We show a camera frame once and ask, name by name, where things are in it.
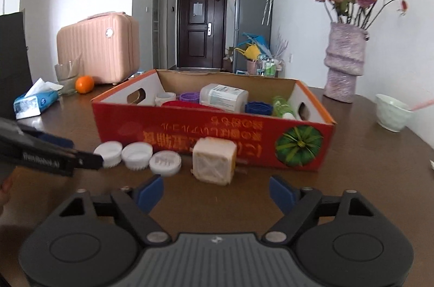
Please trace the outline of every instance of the green plastic bottle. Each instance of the green plastic bottle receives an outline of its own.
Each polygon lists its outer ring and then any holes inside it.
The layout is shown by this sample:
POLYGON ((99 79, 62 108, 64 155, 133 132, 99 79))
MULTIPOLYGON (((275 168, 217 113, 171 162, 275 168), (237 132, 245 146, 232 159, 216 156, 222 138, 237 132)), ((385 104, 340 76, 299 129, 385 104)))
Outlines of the green plastic bottle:
POLYGON ((291 113, 294 116, 294 110, 288 104, 288 101, 282 96, 273 98, 273 116, 283 118, 285 113, 291 113))

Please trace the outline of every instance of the person's hand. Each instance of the person's hand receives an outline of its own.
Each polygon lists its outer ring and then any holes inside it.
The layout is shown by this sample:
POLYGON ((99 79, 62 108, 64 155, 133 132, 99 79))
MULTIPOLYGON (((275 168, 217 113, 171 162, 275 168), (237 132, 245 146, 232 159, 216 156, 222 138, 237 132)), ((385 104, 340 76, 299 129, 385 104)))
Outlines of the person's hand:
POLYGON ((10 189, 12 188, 12 178, 4 180, 0 187, 0 215, 3 213, 3 206, 6 205, 10 199, 10 189))

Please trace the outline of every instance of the brown door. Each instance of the brown door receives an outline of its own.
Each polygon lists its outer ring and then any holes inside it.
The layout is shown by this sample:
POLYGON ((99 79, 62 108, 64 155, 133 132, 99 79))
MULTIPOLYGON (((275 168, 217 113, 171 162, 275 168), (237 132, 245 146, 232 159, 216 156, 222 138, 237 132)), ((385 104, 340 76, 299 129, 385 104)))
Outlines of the brown door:
POLYGON ((178 0, 179 68, 221 68, 226 0, 178 0))

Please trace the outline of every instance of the vase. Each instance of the vase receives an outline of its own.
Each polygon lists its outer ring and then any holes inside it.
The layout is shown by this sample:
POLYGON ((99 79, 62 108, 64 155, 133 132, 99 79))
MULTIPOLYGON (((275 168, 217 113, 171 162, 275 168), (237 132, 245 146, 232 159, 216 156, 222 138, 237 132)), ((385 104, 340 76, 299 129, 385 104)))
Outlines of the vase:
POLYGON ((357 77, 363 75, 366 30, 342 23, 331 23, 324 64, 329 68, 324 96, 352 103, 357 77))

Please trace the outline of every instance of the white bottle cap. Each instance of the white bottle cap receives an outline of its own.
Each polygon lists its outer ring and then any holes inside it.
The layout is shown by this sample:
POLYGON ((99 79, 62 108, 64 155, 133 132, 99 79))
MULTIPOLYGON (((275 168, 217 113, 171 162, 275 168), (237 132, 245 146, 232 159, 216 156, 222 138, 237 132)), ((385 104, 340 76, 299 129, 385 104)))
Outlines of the white bottle cap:
POLYGON ((139 171, 149 165, 152 154, 152 145, 146 142, 134 142, 122 150, 122 160, 128 169, 139 171))
POLYGON ((292 113, 284 113, 282 116, 283 119, 293 119, 296 120, 296 117, 294 117, 294 115, 292 113))
POLYGON ((104 168, 115 167, 121 162, 122 144, 117 141, 104 142, 93 153, 103 158, 104 168))
POLYGON ((159 93, 155 97, 155 105, 157 107, 161 107, 163 103, 169 102, 169 101, 175 101, 176 100, 176 94, 175 93, 159 93))
POLYGON ((154 174, 170 177, 181 169, 181 156, 173 151, 160 151, 152 156, 149 168, 154 174))

